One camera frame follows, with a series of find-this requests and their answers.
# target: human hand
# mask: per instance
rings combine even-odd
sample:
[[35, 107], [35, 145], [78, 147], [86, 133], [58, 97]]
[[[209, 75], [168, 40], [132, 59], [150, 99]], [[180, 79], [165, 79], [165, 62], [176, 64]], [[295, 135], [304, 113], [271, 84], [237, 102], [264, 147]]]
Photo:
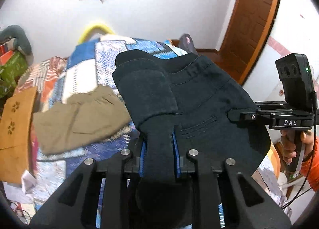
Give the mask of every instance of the human hand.
[[[281, 142], [283, 146], [283, 159], [287, 163], [292, 162], [292, 158], [297, 156], [297, 153], [295, 152], [296, 145], [293, 143], [294, 138], [294, 130], [280, 130], [281, 132]], [[310, 154], [314, 148], [314, 133], [312, 131], [302, 132], [300, 134], [301, 141], [306, 144], [305, 147], [305, 156], [307, 157], [308, 154]]]

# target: white wall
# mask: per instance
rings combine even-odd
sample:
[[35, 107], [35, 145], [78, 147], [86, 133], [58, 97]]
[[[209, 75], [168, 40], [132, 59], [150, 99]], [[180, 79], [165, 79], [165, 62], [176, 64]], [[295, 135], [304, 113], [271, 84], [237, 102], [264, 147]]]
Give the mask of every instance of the white wall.
[[224, 23], [223, 23], [221, 33], [220, 33], [220, 36], [219, 36], [217, 44], [216, 44], [216, 48], [215, 48], [218, 51], [221, 49], [221, 45], [223, 43], [227, 28], [228, 28], [230, 18], [232, 17], [232, 11], [234, 9], [235, 2], [236, 2], [236, 0], [229, 1], [229, 5], [228, 5], [228, 9], [227, 9], [226, 16], [224, 19]]
[[6, 0], [3, 24], [18, 24], [34, 61], [68, 57], [85, 26], [101, 21], [115, 33], [163, 41], [189, 33], [197, 48], [215, 48], [230, 0]]
[[[319, 75], [318, 30], [319, 14], [311, 0], [280, 0], [271, 36], [289, 51], [305, 54], [314, 70], [315, 79]], [[243, 86], [253, 100], [284, 100], [279, 96], [282, 84], [275, 66], [275, 60], [280, 57], [277, 51], [266, 45]], [[269, 132], [272, 141], [276, 142], [280, 138], [279, 131]], [[313, 191], [309, 191], [290, 205], [292, 223], [304, 211], [313, 195]]]

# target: door frame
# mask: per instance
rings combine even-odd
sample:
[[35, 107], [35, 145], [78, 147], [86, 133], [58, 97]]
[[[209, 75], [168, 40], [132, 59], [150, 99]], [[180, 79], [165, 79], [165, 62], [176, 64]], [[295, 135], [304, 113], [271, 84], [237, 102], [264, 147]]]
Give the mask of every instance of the door frame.
[[[263, 30], [263, 32], [261, 34], [260, 40], [258, 41], [256, 49], [254, 50], [254, 53], [253, 53], [252, 57], [250, 58], [249, 62], [247, 63], [247, 66], [246, 66], [244, 72], [241, 74], [241, 76], [239, 78], [238, 83], [240, 85], [243, 85], [244, 82], [246, 81], [247, 77], [249, 76], [249, 74], [252, 71], [253, 67], [257, 63], [257, 60], [258, 60], [259, 56], [261, 55], [261, 53], [262, 53], [262, 51], [263, 51], [263, 49], [264, 49], [264, 47], [266, 45], [266, 42], [267, 42], [268, 37], [270, 35], [270, 32], [272, 30], [272, 26], [275, 23], [275, 18], [276, 18], [277, 12], [278, 12], [279, 3], [280, 3], [280, 0], [272, 0], [272, 4], [270, 6], [270, 11], [269, 11], [269, 14], [268, 14], [268, 17], [267, 17], [267, 20], [266, 20], [266, 24], [265, 24], [264, 30]], [[227, 37], [229, 35], [230, 27], [232, 26], [232, 24], [234, 22], [235, 14], [236, 14], [236, 11], [238, 9], [238, 4], [239, 4], [239, 0], [236, 0], [234, 9], [232, 11], [232, 16], [230, 18], [229, 25], [228, 25], [228, 28], [227, 28], [223, 43], [221, 45], [220, 51], [222, 51], [222, 49], [226, 45], [226, 39], [227, 39]]]

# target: finger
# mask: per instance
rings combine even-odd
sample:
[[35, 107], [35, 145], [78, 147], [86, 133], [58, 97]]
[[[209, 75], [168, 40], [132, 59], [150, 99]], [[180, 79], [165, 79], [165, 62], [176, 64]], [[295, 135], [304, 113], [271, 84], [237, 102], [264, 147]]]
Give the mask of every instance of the finger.
[[286, 136], [287, 130], [280, 130], [282, 136]]
[[287, 163], [291, 163], [292, 162], [292, 159], [291, 158], [286, 158], [286, 157], [283, 157], [284, 161], [287, 162]]
[[285, 150], [294, 151], [296, 149], [296, 145], [293, 142], [289, 141], [286, 137], [281, 137], [281, 143]]
[[302, 132], [300, 135], [300, 139], [305, 144], [310, 144], [314, 142], [314, 135], [311, 131]]
[[297, 153], [295, 151], [284, 150], [283, 156], [286, 158], [295, 158], [297, 156]]

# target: metal screw head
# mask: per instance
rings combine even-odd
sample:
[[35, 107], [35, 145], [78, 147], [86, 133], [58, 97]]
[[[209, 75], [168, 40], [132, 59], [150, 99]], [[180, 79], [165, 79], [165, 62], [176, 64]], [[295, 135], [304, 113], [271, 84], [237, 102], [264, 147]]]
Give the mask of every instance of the metal screw head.
[[196, 156], [198, 155], [198, 151], [196, 149], [191, 149], [188, 151], [189, 155]]
[[129, 155], [130, 153], [131, 153], [131, 151], [129, 149], [123, 149], [121, 151], [121, 154], [124, 155], [124, 156]]
[[87, 159], [84, 160], [84, 163], [86, 165], [91, 165], [93, 163], [93, 159], [92, 158], [87, 158]]
[[228, 165], [230, 165], [230, 166], [233, 166], [233, 165], [235, 165], [236, 161], [235, 161], [234, 159], [232, 159], [232, 158], [228, 158], [228, 159], [226, 160], [226, 163], [227, 163]]

